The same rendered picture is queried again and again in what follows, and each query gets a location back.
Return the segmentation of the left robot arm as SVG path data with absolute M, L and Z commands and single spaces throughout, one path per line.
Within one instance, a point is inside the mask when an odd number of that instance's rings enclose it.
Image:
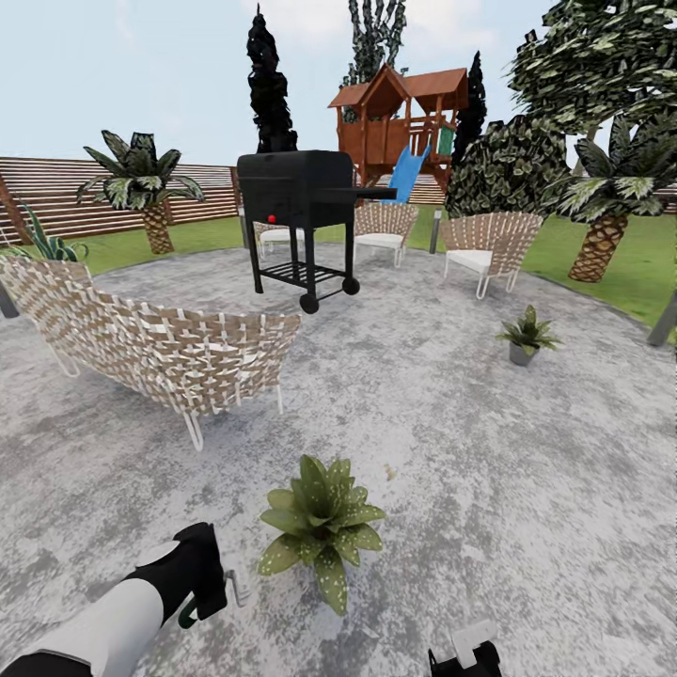
M 226 606 L 229 577 L 238 606 L 249 603 L 244 553 L 220 558 L 213 524 L 184 527 L 177 538 L 144 554 L 97 604 L 28 645 L 0 677 L 130 677 L 191 591 L 202 621 Z

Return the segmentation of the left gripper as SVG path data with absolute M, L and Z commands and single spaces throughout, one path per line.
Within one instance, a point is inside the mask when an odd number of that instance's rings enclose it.
M 200 620 L 211 617 L 216 611 L 221 611 L 227 603 L 226 586 L 223 580 L 221 561 L 217 561 L 217 570 L 205 584 L 196 585 L 192 591 L 197 598 L 197 616 Z

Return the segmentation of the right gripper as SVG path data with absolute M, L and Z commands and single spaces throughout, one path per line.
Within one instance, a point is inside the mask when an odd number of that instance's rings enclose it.
M 486 643 L 483 646 L 475 647 L 472 652 L 477 661 L 476 665 L 464 669 L 458 659 L 454 657 L 449 661 L 444 661 L 441 665 L 433 655 L 432 650 L 428 650 L 432 677 L 502 677 L 498 667 L 498 658 L 491 645 Z

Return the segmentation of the insectifuge atomizer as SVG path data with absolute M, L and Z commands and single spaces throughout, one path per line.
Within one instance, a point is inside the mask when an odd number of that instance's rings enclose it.
M 197 616 L 197 598 L 193 597 L 181 611 L 179 618 L 181 629 L 189 629 L 189 627 L 194 625 L 197 620 L 199 620 L 199 617 Z

